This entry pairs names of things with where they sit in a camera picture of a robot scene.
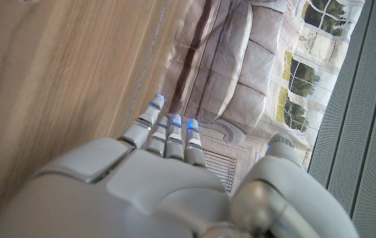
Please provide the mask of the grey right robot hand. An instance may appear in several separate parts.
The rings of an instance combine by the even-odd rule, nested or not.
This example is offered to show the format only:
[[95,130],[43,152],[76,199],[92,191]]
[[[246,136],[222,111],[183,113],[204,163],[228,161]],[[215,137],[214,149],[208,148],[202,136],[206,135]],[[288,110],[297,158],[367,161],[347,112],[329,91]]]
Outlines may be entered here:
[[164,103],[36,171],[0,212],[0,237],[357,237],[288,135],[229,194],[207,169],[197,121],[160,116]]

